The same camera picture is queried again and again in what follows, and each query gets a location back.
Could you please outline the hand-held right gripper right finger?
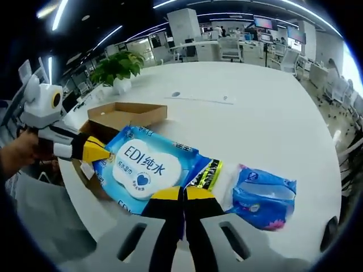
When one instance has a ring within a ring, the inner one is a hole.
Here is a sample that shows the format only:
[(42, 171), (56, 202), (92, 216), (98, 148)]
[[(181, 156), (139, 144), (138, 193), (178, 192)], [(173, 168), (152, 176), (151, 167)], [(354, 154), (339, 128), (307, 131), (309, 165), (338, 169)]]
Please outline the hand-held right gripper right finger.
[(269, 271), (266, 235), (235, 214), (226, 214), (213, 194), (189, 186), (184, 193), (186, 238), (196, 271)]

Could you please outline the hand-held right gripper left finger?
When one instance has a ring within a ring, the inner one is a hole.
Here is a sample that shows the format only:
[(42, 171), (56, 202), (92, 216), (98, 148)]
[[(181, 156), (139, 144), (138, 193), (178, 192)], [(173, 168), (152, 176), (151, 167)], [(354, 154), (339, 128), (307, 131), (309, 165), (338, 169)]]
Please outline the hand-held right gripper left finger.
[(95, 271), (170, 271), (183, 224), (183, 188), (156, 192), (141, 215), (122, 216), (100, 238)]

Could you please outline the person's left hand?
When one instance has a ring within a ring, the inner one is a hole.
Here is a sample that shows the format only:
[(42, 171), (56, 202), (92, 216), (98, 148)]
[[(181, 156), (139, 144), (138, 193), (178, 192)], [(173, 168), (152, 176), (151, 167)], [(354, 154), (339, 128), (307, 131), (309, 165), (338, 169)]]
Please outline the person's left hand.
[(47, 140), (39, 139), (29, 130), (20, 130), (15, 143), (19, 164), (24, 167), (37, 160), (50, 160), (53, 157), (53, 146)]

